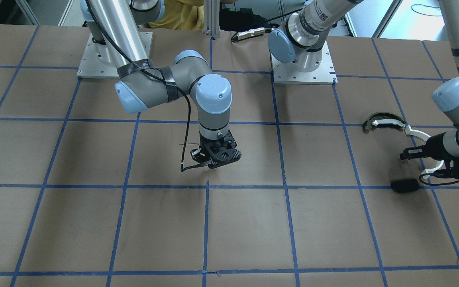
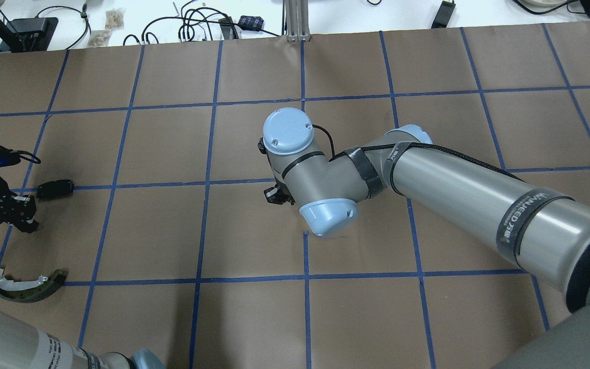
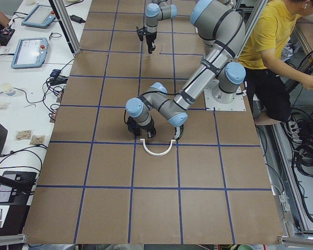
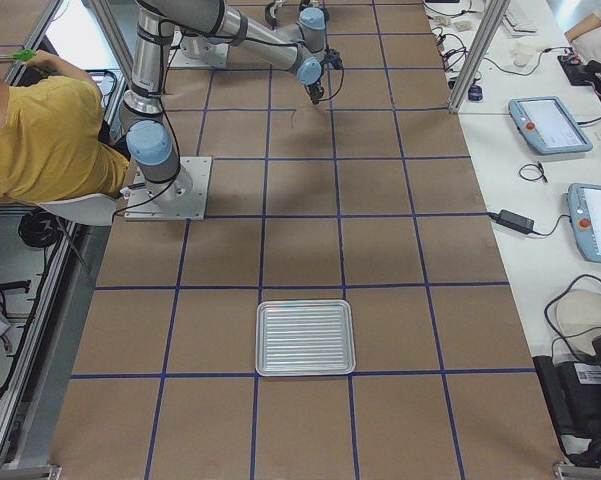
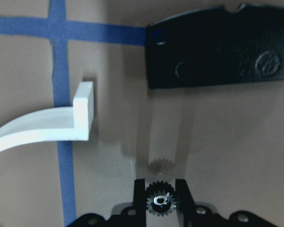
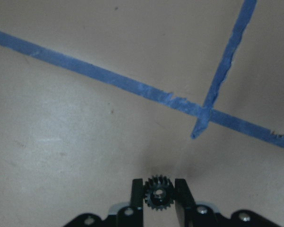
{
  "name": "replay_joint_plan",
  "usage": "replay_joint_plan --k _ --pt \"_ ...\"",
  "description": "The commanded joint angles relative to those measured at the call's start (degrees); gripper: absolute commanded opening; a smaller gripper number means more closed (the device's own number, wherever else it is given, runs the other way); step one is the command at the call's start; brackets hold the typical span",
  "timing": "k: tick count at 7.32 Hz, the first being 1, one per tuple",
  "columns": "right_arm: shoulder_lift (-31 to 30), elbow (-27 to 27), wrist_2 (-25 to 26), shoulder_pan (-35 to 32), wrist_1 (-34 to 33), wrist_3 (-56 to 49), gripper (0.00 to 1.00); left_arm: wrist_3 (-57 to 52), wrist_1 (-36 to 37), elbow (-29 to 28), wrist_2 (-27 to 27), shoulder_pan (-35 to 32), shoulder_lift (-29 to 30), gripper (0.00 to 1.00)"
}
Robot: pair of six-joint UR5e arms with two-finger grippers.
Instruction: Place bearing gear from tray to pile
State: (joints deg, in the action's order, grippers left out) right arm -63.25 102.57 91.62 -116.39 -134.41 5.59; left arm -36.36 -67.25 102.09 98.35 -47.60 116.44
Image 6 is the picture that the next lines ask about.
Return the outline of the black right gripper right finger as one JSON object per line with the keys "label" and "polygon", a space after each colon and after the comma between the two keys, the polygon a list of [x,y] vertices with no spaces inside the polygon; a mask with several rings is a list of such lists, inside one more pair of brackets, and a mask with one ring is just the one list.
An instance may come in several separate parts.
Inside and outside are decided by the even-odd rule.
{"label": "black right gripper right finger", "polygon": [[185,179],[175,179],[175,210],[180,227],[190,227],[195,200]]}

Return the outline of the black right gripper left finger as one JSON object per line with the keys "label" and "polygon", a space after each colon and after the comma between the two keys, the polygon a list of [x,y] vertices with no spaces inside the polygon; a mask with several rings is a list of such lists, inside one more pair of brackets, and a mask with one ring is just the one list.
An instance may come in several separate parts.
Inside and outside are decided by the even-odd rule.
{"label": "black right gripper left finger", "polygon": [[144,188],[143,179],[134,179],[132,181],[130,206],[134,210],[133,213],[133,226],[143,227],[143,199],[144,199]]}

